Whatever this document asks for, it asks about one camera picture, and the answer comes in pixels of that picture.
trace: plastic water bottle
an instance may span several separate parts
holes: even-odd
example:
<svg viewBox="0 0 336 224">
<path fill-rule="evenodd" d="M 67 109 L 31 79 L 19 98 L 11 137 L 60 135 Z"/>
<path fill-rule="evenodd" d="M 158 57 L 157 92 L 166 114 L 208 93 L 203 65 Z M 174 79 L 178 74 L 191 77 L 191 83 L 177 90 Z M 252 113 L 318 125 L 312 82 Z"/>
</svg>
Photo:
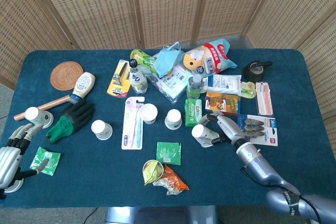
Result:
<svg viewBox="0 0 336 224">
<path fill-rule="evenodd" d="M 202 76 L 195 74 L 188 80 L 187 97 L 189 99 L 198 99 L 203 88 Z"/>
<path fill-rule="evenodd" d="M 137 68 L 138 62 L 135 59 L 130 60 L 130 80 L 135 93 L 145 94 L 147 91 L 147 79 L 145 75 Z"/>
</svg>

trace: green glove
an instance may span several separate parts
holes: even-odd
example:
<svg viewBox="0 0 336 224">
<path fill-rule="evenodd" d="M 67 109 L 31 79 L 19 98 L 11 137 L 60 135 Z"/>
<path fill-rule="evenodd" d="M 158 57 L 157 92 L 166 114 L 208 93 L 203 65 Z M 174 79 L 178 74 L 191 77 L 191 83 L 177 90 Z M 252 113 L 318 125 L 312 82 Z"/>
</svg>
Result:
<svg viewBox="0 0 336 224">
<path fill-rule="evenodd" d="M 74 127 L 70 119 L 62 115 L 55 126 L 48 131 L 46 137 L 49 138 L 49 142 L 53 144 L 62 137 L 70 136 L 73 132 Z"/>
<path fill-rule="evenodd" d="M 93 104 L 86 104 L 86 100 L 81 100 L 75 105 L 70 104 L 46 137 L 53 144 L 62 137 L 70 136 L 91 120 L 93 112 Z"/>
</svg>

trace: tape roll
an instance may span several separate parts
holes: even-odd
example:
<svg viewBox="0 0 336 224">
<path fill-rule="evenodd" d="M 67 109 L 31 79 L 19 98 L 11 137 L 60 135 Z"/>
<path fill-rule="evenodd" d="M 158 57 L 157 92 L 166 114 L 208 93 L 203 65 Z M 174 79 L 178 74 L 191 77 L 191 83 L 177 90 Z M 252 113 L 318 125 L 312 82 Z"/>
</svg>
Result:
<svg viewBox="0 0 336 224">
<path fill-rule="evenodd" d="M 243 76 L 251 82 L 261 81 L 265 74 L 265 67 L 271 66 L 271 61 L 260 62 L 258 60 L 251 61 L 244 69 Z"/>
</svg>

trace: blue face mask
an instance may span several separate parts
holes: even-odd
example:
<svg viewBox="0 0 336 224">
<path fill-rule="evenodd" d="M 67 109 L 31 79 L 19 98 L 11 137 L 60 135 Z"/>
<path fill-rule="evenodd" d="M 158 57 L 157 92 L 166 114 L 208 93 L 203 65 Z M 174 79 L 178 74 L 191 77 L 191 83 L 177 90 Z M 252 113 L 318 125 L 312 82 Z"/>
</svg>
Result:
<svg viewBox="0 0 336 224">
<path fill-rule="evenodd" d="M 177 41 L 170 47 L 165 46 L 159 52 L 158 59 L 155 62 L 155 69 L 159 78 L 164 77 L 173 68 L 176 59 L 182 54 L 180 43 Z"/>
</svg>

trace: round rattan coaster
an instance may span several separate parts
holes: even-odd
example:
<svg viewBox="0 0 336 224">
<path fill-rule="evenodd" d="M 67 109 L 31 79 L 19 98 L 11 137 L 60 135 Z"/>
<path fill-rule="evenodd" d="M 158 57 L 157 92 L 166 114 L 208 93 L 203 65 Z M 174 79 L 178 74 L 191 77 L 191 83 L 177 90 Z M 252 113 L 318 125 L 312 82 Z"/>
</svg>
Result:
<svg viewBox="0 0 336 224">
<path fill-rule="evenodd" d="M 50 75 L 51 85 L 61 91 L 73 89 L 76 81 L 83 73 L 83 68 L 75 61 L 65 61 L 58 64 Z"/>
</svg>

